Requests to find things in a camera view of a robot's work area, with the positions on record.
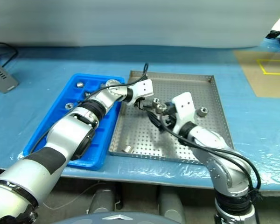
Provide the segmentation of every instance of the floor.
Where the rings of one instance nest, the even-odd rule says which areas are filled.
[[[36,224],[46,224],[86,214],[97,181],[61,178],[44,205],[38,209]],[[122,211],[158,214],[156,185],[123,183]],[[187,224],[214,223],[214,193],[206,189],[176,188],[184,205]],[[261,224],[280,224],[280,197],[264,197],[258,202]]]

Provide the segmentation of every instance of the black cable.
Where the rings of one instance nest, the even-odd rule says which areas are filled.
[[[157,118],[157,116],[153,112],[151,112],[149,110],[147,110],[147,116],[148,116],[150,122],[154,126],[156,126],[159,129],[159,131],[162,133],[164,130],[163,130],[162,124],[160,123],[160,121]]]
[[[222,149],[216,149],[216,148],[210,148],[211,150],[214,150],[216,152],[220,152],[220,153],[225,153],[225,154],[229,154],[229,155],[234,155],[242,160],[244,160],[245,162],[247,162],[249,164],[249,166],[252,168],[253,172],[255,173],[255,176],[256,176],[256,179],[257,179],[257,185],[256,185],[256,189],[260,189],[260,186],[261,186],[261,178],[260,178],[260,175],[259,175],[259,172],[258,170],[256,169],[256,167],[254,166],[254,164],[248,160],[246,157],[240,155],[240,154],[237,154],[237,153],[234,153],[234,152],[230,152],[230,151],[225,151],[225,150],[222,150]]]
[[[129,85],[133,85],[139,81],[141,81],[142,79],[144,79],[145,77],[147,77],[147,71],[148,71],[148,63],[145,63],[144,64],[144,67],[143,67],[143,73],[142,73],[142,76],[140,78],[138,78],[136,81],[133,81],[133,82],[130,82],[130,83],[126,83],[126,84],[117,84],[117,85],[110,85],[110,86],[105,86],[105,87],[102,87],[94,92],[92,92],[86,99],[80,101],[76,106],[74,106],[70,111],[68,111],[64,116],[66,116],[69,112],[71,112],[72,110],[74,110],[75,108],[77,108],[78,106],[80,106],[82,103],[85,103],[89,97],[97,94],[98,92],[102,91],[102,90],[105,90],[105,89],[108,89],[108,88],[112,88],[112,87],[119,87],[119,86],[129,86]],[[37,147],[37,145],[41,142],[41,140],[49,133],[50,131],[50,128],[49,127],[46,132],[44,134],[42,134],[42,136],[37,140],[37,142],[32,146],[32,148],[30,149],[29,151],[29,154],[33,153],[35,148]]]
[[[254,205],[254,210],[255,210],[255,219],[256,219],[256,223],[260,224],[260,220],[259,220],[259,214],[258,214],[258,209],[256,208],[255,204]]]
[[[8,43],[3,43],[3,42],[0,42],[0,44],[3,44],[5,46],[8,46],[9,48],[11,48],[12,50],[14,50],[14,54],[3,64],[1,65],[1,67],[3,68],[5,65],[7,65],[11,60],[13,60],[15,57],[18,56],[19,54],[19,51],[17,50],[17,48],[15,48],[14,46],[11,46],[10,44]]]
[[[182,136],[180,136],[180,135],[174,133],[173,131],[171,131],[171,130],[164,124],[164,122],[163,122],[163,120],[162,120],[162,116],[160,117],[160,122],[161,122],[161,124],[162,124],[162,126],[163,126],[163,128],[164,128],[165,131],[167,131],[167,132],[170,133],[171,135],[177,137],[178,139],[180,139],[180,140],[182,140],[182,141],[188,143],[188,146],[201,149],[201,150],[206,151],[206,152],[208,152],[208,153],[212,153],[213,155],[216,155],[216,156],[218,156],[218,157],[221,157],[221,158],[223,158],[223,159],[225,159],[225,160],[227,160],[227,161],[233,163],[234,165],[238,166],[238,167],[244,172],[244,174],[247,176],[247,179],[248,179],[248,182],[249,182],[249,189],[250,189],[250,191],[253,191],[253,183],[252,183],[252,179],[251,179],[250,174],[249,174],[248,171],[247,171],[242,165],[240,165],[238,162],[235,162],[233,159],[231,159],[231,158],[229,158],[229,157],[227,157],[227,156],[224,156],[224,155],[222,155],[222,154],[220,154],[220,153],[217,153],[216,151],[214,151],[214,150],[212,150],[212,149],[210,149],[210,148],[202,147],[202,146],[197,145],[197,144],[195,144],[195,143],[193,143],[193,142],[190,142],[188,139],[186,139],[186,138],[184,138],[184,137],[182,137]]]

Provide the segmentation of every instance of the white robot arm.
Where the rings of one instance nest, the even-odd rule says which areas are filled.
[[[216,192],[216,224],[257,224],[247,159],[230,148],[220,134],[195,124],[196,111],[191,94],[182,93],[165,104],[154,99],[152,105],[160,115],[156,119],[157,115],[148,110],[150,120],[160,130],[165,129],[178,137],[181,144],[192,146],[194,156],[210,172]],[[162,121],[163,115],[169,115],[168,126]]]
[[[133,105],[139,98],[153,95],[152,81],[146,74],[145,78],[134,85],[109,80],[103,90],[89,96],[51,127],[42,149],[0,175],[0,224],[35,221],[35,209],[51,192],[68,162],[88,149],[95,129],[114,102]]]

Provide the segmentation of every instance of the perforated metal tray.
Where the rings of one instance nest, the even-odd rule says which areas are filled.
[[[131,71],[129,82],[141,74]],[[196,117],[196,123],[222,135],[233,148],[213,76],[149,72],[148,77],[153,81],[154,95],[147,98],[144,104],[149,104],[153,98],[167,102],[189,91],[196,109],[204,106],[209,110],[206,117]],[[129,153],[124,151],[127,147],[131,147]],[[160,133],[150,123],[146,112],[125,104],[120,109],[109,152],[119,156],[200,164],[189,147],[182,146],[168,133]]]

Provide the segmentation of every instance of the cardboard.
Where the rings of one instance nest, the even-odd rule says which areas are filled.
[[[280,98],[280,53],[234,51],[257,97]]]

